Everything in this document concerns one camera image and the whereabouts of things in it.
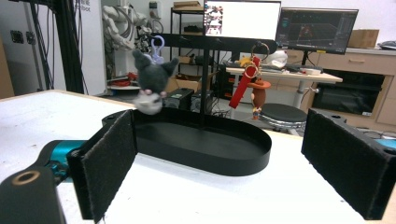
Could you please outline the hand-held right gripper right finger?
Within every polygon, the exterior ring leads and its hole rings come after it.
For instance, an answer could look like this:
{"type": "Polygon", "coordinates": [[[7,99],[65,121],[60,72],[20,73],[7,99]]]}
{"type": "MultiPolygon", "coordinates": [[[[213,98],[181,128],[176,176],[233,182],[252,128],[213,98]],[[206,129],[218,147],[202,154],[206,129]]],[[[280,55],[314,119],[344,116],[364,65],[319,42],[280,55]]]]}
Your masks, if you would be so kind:
{"type": "Polygon", "coordinates": [[[366,220],[380,220],[396,184],[396,150],[320,109],[308,111],[302,153],[366,220]]]}

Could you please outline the black frame post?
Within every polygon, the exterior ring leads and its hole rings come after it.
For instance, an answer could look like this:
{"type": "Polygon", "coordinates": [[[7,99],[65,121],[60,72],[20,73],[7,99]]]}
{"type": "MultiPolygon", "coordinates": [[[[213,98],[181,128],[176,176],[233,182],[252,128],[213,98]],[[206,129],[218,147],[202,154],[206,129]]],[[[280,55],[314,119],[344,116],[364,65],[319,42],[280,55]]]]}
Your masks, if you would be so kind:
{"type": "Polygon", "coordinates": [[[76,25],[73,0],[19,0],[30,5],[33,24],[36,32],[40,58],[42,62],[45,85],[47,90],[53,89],[53,79],[50,77],[50,66],[39,27],[37,5],[46,6],[55,14],[60,52],[64,68],[64,81],[68,91],[83,93],[83,72],[78,50],[78,28],[76,25]]]}

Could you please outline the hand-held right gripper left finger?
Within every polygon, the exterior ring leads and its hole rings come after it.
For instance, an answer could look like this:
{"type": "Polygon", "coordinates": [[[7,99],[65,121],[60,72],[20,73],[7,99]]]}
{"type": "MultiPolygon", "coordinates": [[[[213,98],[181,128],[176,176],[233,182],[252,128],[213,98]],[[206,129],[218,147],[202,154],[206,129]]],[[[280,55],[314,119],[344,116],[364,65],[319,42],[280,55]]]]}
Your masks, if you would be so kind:
{"type": "Polygon", "coordinates": [[[110,116],[92,138],[66,158],[81,215],[98,223],[115,198],[137,154],[132,110],[110,116]]]}

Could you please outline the cardboard box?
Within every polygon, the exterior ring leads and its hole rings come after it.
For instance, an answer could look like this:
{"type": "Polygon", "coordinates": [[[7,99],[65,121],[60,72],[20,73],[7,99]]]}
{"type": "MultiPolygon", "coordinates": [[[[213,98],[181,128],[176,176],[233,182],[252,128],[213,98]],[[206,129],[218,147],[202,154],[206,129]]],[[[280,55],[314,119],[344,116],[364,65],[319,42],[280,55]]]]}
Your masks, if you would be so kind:
{"type": "Polygon", "coordinates": [[[353,30],[347,46],[356,49],[374,48],[379,31],[377,29],[353,30]]]}

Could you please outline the wooden cabinet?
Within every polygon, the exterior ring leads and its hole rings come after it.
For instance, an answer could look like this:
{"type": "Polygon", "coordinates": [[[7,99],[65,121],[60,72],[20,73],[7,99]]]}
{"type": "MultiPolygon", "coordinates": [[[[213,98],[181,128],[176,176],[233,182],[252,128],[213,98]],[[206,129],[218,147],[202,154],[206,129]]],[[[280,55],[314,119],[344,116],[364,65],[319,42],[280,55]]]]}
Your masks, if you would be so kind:
{"type": "Polygon", "coordinates": [[[348,72],[385,77],[370,117],[341,113],[350,125],[376,130],[396,130],[396,51],[381,49],[347,49],[344,55],[308,54],[307,64],[348,72]]]}

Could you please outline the black hanger stand with tray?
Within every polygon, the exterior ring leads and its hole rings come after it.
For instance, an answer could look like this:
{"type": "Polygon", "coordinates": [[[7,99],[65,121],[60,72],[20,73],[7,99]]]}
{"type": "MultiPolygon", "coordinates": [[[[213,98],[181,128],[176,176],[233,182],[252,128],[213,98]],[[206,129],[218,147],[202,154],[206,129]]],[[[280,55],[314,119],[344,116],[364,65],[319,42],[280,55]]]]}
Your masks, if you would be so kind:
{"type": "MultiPolygon", "coordinates": [[[[207,80],[210,50],[273,53],[272,39],[207,35],[160,35],[166,47],[203,49],[203,81],[207,80]]],[[[146,155],[176,162],[219,175],[245,176],[263,170],[269,161],[272,140],[258,127],[234,119],[183,109],[162,109],[147,115],[141,109],[132,114],[133,139],[146,155]]]]}

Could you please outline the red strap figure keychain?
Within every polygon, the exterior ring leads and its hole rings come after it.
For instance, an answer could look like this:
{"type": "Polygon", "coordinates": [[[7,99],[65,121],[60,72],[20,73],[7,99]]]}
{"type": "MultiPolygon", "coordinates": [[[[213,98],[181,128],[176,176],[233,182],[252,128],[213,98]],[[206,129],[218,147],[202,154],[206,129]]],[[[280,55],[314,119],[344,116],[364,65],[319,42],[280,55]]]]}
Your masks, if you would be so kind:
{"type": "Polygon", "coordinates": [[[248,83],[250,83],[251,80],[259,74],[262,59],[254,54],[254,49],[258,47],[264,47],[264,49],[266,50],[266,55],[269,55],[269,47],[266,44],[258,41],[252,46],[250,56],[244,57],[242,60],[239,61],[244,71],[242,73],[241,80],[237,85],[236,91],[233,94],[233,97],[229,103],[229,106],[233,109],[236,109],[238,107],[246,89],[248,88],[248,83]]]}

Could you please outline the white round side table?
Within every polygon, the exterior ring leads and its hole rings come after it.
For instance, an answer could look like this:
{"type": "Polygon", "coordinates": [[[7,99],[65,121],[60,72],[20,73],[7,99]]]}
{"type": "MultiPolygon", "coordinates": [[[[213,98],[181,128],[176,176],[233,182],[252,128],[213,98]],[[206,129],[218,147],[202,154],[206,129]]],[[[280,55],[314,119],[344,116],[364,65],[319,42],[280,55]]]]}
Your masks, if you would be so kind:
{"type": "Polygon", "coordinates": [[[135,91],[135,90],[140,90],[139,87],[137,86],[117,86],[117,85],[107,85],[107,88],[109,90],[115,90],[115,91],[135,91]]]}

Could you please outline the white screen monitor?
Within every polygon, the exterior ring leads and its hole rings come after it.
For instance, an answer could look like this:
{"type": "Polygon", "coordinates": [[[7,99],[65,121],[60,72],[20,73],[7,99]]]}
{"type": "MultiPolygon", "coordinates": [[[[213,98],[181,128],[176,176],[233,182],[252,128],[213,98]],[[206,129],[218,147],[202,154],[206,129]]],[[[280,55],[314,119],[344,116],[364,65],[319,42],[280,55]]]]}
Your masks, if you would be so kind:
{"type": "Polygon", "coordinates": [[[205,35],[274,40],[280,9],[280,1],[205,0],[205,35]]]}

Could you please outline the black round stool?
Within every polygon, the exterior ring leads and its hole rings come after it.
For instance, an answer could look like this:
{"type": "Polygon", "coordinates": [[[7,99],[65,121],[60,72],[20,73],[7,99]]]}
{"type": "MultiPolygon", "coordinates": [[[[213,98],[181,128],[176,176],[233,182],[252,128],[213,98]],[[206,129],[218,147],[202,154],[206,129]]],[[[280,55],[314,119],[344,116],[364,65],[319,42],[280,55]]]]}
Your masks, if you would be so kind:
{"type": "Polygon", "coordinates": [[[275,130],[302,128],[306,124],[306,113],[291,105],[268,103],[262,106],[259,120],[273,126],[275,130]]]}

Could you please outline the dark screen monitor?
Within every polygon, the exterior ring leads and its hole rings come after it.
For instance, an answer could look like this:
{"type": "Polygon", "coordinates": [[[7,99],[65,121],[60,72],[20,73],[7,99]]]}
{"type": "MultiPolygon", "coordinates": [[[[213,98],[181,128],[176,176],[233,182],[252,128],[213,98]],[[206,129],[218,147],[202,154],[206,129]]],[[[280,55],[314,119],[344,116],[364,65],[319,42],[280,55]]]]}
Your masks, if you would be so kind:
{"type": "Polygon", "coordinates": [[[357,9],[282,7],[276,30],[281,48],[344,54],[357,9]]]}

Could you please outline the white top desk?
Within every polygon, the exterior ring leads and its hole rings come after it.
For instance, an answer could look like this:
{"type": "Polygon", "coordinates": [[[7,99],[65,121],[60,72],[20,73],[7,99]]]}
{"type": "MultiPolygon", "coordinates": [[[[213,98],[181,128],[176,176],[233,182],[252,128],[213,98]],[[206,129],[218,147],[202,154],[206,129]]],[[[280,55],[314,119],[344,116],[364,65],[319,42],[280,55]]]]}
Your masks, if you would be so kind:
{"type": "MultiPolygon", "coordinates": [[[[242,77],[242,73],[244,69],[227,67],[226,71],[234,74],[239,74],[242,77]]],[[[335,82],[343,81],[343,79],[339,77],[334,77],[325,73],[312,76],[312,75],[304,75],[302,73],[287,73],[287,72],[279,72],[279,71],[267,72],[264,69],[260,69],[259,74],[256,77],[254,77],[250,83],[247,84],[247,87],[252,89],[252,92],[250,94],[250,100],[251,103],[253,104],[253,109],[255,111],[257,111],[265,103],[266,90],[271,87],[271,84],[263,80],[262,76],[290,78],[290,79],[297,79],[300,81],[310,80],[310,81],[322,82],[322,83],[335,83],[335,82]]],[[[238,77],[235,78],[236,88],[240,80],[241,79],[238,79],[238,77]]]]}

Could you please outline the black and white plush keychain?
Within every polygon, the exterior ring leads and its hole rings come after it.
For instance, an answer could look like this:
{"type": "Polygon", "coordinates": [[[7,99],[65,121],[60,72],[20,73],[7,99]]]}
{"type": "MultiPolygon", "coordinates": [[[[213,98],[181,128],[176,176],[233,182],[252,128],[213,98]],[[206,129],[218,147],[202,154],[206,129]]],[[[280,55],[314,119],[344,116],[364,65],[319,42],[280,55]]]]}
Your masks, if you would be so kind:
{"type": "Polygon", "coordinates": [[[151,39],[152,55],[143,53],[139,49],[132,51],[140,88],[133,104],[137,110],[147,115],[155,115],[162,110],[163,98],[167,95],[165,89],[168,79],[174,74],[179,63],[178,58],[166,63],[159,55],[164,43],[160,35],[155,35],[151,39]]]}

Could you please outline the black computer tower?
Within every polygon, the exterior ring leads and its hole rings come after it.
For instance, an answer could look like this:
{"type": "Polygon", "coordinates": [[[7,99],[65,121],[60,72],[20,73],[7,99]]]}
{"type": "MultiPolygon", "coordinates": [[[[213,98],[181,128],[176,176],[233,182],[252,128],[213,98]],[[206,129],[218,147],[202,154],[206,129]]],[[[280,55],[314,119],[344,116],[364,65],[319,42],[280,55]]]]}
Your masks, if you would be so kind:
{"type": "MultiPolygon", "coordinates": [[[[205,96],[205,112],[210,115],[212,112],[214,92],[208,90],[205,96]]],[[[202,93],[197,91],[191,96],[191,111],[199,113],[201,111],[202,93]]]]}
{"type": "Polygon", "coordinates": [[[193,89],[179,88],[168,93],[163,100],[165,107],[189,110],[191,108],[191,97],[194,94],[193,89]]]}

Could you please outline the black metal shelf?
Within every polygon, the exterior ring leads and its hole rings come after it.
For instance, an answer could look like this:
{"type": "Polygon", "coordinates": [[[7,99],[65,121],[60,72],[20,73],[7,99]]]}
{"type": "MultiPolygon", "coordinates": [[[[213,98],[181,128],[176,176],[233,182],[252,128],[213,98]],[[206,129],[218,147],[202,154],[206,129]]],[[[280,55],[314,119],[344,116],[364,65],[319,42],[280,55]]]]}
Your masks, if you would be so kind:
{"type": "MultiPolygon", "coordinates": [[[[171,7],[170,33],[180,35],[182,40],[187,39],[191,35],[202,35],[204,11],[201,7],[171,7]]],[[[177,73],[179,75],[200,76],[202,74],[201,65],[197,64],[195,59],[201,56],[201,49],[192,47],[170,48],[170,56],[179,58],[179,66],[177,73]]]]}

